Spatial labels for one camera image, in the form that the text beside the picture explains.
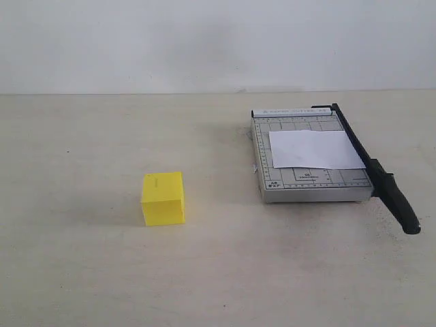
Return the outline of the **yellow cube block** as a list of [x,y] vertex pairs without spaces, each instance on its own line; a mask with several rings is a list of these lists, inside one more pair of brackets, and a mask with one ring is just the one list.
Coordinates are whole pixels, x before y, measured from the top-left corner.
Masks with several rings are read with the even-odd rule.
[[145,174],[141,207],[145,226],[185,223],[185,190],[182,172]]

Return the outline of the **white paper sheet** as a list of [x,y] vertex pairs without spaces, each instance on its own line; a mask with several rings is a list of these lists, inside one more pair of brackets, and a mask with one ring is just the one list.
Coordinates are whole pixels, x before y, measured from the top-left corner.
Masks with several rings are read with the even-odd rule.
[[363,169],[345,131],[271,131],[274,168]]

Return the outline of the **black cutter blade arm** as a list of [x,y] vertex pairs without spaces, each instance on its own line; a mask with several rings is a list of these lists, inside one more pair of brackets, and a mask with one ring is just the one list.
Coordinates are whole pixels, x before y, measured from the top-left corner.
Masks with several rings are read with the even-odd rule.
[[338,104],[314,105],[311,108],[329,108],[333,112],[336,112],[351,144],[365,165],[367,174],[374,188],[372,197],[379,198],[384,203],[401,225],[405,234],[419,234],[421,232],[420,222],[407,198],[399,189],[393,173],[386,172],[377,159],[370,157],[352,127],[349,125]]

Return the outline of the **grey paper cutter base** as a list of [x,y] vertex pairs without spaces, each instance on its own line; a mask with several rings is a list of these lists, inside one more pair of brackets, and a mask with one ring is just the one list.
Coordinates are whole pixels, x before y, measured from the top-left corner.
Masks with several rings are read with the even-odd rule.
[[364,169],[274,168],[271,131],[342,131],[330,106],[251,111],[256,172],[265,203],[359,202],[370,199],[373,185]]

